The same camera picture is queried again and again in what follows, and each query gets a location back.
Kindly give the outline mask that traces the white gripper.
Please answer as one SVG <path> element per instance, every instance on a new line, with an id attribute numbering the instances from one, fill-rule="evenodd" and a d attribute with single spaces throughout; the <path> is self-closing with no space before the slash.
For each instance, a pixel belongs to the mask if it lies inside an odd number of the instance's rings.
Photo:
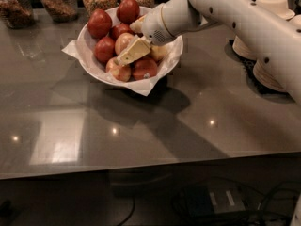
<path id="1" fill-rule="evenodd" d="M 151 44 L 162 46 L 173 42 L 181 34 L 199 31 L 202 16 L 188 0 L 169 0 L 139 17 L 130 24 L 130 29 L 142 37 L 134 36 L 128 46 L 120 52 L 114 62 L 128 65 L 146 56 Z"/>

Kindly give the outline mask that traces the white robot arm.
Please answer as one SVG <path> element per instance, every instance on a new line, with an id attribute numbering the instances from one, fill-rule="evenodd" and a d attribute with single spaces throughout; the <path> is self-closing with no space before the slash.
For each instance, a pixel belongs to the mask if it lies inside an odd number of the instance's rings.
<path id="1" fill-rule="evenodd" d="M 291 97 L 301 103 L 301 34 L 298 28 L 252 0 L 169 0 L 146 14 L 141 38 L 118 55 L 130 64 L 181 34 L 222 23 L 231 29 Z"/>

